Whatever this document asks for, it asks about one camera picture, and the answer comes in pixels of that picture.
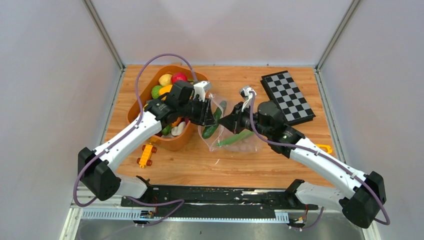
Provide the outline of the light green pepper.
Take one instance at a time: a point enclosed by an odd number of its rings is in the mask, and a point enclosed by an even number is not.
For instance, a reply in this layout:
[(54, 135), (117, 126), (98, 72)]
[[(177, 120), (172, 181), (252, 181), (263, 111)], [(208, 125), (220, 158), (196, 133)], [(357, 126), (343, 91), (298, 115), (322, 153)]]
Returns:
[(242, 140), (250, 138), (252, 135), (254, 135), (254, 133), (252, 131), (243, 130), (240, 133), (229, 136), (228, 138), (225, 138), (223, 140), (219, 140), (218, 143), (216, 144), (216, 146), (217, 147), (224, 147), (224, 146), (233, 145), (233, 144), (236, 144), (236, 143), (238, 143)]

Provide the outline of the clear zip top bag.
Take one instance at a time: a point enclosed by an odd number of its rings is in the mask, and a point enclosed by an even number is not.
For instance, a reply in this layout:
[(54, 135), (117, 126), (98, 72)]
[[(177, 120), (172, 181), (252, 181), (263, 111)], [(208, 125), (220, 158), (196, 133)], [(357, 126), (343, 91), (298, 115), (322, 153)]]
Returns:
[[(236, 103), (216, 93), (208, 93), (207, 97), (211, 99), (211, 111), (216, 115), (220, 112), (220, 119), (229, 115)], [(222, 125), (198, 126), (197, 132), (203, 142), (207, 145), (209, 151), (226, 150), (237, 153), (257, 153), (262, 149), (259, 138), (249, 130), (243, 130), (241, 133), (234, 134)]]

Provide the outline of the yellow bell pepper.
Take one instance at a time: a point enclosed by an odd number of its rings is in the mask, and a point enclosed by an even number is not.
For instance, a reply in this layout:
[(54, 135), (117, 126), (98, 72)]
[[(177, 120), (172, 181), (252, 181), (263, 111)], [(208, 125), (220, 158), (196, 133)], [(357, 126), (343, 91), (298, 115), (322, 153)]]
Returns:
[(173, 85), (170, 84), (170, 85), (166, 85), (166, 86), (163, 86), (162, 88), (160, 88), (159, 92), (158, 92), (159, 96), (161, 96), (165, 93), (169, 93), (171, 91), (172, 87), (173, 87)]

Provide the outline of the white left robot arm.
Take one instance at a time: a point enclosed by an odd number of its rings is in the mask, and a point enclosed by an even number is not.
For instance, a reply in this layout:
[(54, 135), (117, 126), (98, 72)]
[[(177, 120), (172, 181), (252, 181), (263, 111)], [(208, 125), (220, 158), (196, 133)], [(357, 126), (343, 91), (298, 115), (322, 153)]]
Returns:
[(141, 113), (124, 130), (108, 142), (90, 150), (83, 148), (78, 157), (78, 179), (100, 200), (113, 195), (133, 197), (140, 206), (149, 206), (153, 193), (141, 177), (125, 177), (116, 173), (129, 154), (178, 118), (189, 120), (198, 126), (216, 124), (211, 110), (211, 100), (206, 92), (209, 81), (190, 84), (177, 81), (170, 92), (150, 100)]

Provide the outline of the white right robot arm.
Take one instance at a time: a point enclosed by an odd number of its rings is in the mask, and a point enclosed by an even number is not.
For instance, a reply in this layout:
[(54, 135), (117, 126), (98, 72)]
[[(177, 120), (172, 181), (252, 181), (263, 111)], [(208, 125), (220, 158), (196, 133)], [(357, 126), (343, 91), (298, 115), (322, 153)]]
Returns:
[(387, 200), (384, 178), (375, 171), (357, 170), (322, 151), (303, 133), (289, 126), (284, 113), (272, 101), (260, 103), (256, 113), (252, 107), (239, 102), (218, 123), (234, 134), (252, 131), (274, 152), (307, 166), (334, 185), (329, 188), (304, 180), (294, 181), (290, 185), (292, 191), (285, 195), (290, 208), (313, 204), (337, 210), (363, 229), (372, 222), (390, 225), (384, 208)]

